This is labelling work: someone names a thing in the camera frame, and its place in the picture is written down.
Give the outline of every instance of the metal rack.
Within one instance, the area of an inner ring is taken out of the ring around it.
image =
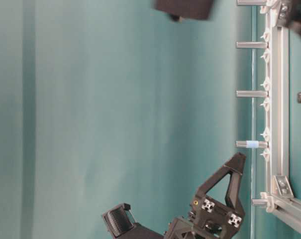
[[[294,197],[289,182],[289,30],[283,25],[292,0],[237,0],[239,6],[261,6],[265,15],[262,42],[237,42],[237,48],[263,49],[263,91],[238,91],[237,97],[262,97],[265,110],[263,142],[237,141],[237,147],[263,148],[266,164],[265,192],[252,199],[253,206],[266,208],[301,233],[301,201]]]

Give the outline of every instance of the blue-taped rod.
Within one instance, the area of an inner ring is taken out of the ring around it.
[[[269,144],[267,142],[262,141],[237,141],[236,147],[238,148],[267,148]]]

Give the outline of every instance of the black 3d-printed part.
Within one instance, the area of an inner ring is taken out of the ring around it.
[[[173,16],[206,20],[215,0],[156,0],[155,8]]]
[[[245,159],[245,155],[237,153],[203,183],[191,203],[190,221],[176,218],[170,225],[165,239],[232,238],[240,230],[245,216],[238,198]],[[209,197],[207,192],[228,174],[230,182],[224,205]]]
[[[286,27],[301,36],[301,0],[293,0],[291,12],[288,14]]]
[[[160,235],[139,223],[131,222],[126,212],[129,204],[120,204],[102,215],[108,231],[114,239],[163,239]]]
[[[231,239],[240,230],[245,216],[238,198],[245,159],[245,155],[235,154],[205,181],[192,200],[189,220],[175,218],[165,236],[131,222],[126,214],[130,210],[128,204],[103,214],[108,231],[114,239]],[[228,174],[230,182],[224,205],[207,193]]]

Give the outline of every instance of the metal bar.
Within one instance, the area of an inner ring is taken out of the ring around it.
[[[236,42],[236,48],[246,49],[266,49],[268,44],[262,41],[238,41]]]
[[[269,142],[269,148],[271,149],[270,162],[269,162],[269,170],[270,173],[267,175],[267,190],[270,194],[275,194],[275,184],[273,182],[273,176],[280,175],[278,165],[279,165],[279,152],[281,148],[280,141],[280,131],[281,131],[281,121],[280,121],[280,49],[278,47],[279,44],[279,30],[277,27],[272,27],[272,14],[267,14],[266,25],[267,28],[271,31],[271,40],[269,42],[270,49],[270,61],[268,76],[271,81],[271,88],[269,91],[270,98],[270,121],[268,122],[268,128],[271,133],[271,140]]]
[[[301,201],[274,196],[277,209],[273,214],[301,234]]]
[[[280,149],[280,170],[281,175],[290,175],[290,38],[289,30],[280,27],[280,52],[281,52],[281,149]]]
[[[268,143],[262,141],[237,141],[236,147],[238,148],[267,148]]]
[[[267,91],[236,91],[237,97],[267,97]]]
[[[237,0],[238,6],[264,6],[266,5],[267,0]]]

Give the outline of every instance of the metal rod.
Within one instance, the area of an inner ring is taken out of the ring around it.
[[[237,141],[237,148],[267,148],[269,144],[262,141]]]
[[[266,5],[267,0],[237,0],[238,6],[264,6]]]
[[[268,44],[262,41],[238,41],[236,42],[236,48],[266,49]]]
[[[267,97],[266,91],[236,91],[237,97]]]
[[[253,207],[266,207],[268,205],[268,200],[266,199],[252,199]]]
[[[257,41],[257,15],[258,15],[258,7],[253,6],[251,7],[252,10],[252,35],[251,40]],[[257,49],[252,49],[252,66],[251,66],[251,86],[252,90],[257,90]],[[252,98],[251,99],[251,139],[256,140],[256,108],[257,108],[257,99]],[[250,200],[256,198],[256,149],[251,149],[251,194],[250,194]],[[250,239],[255,239],[255,221],[256,221],[256,210],[255,207],[250,207]]]

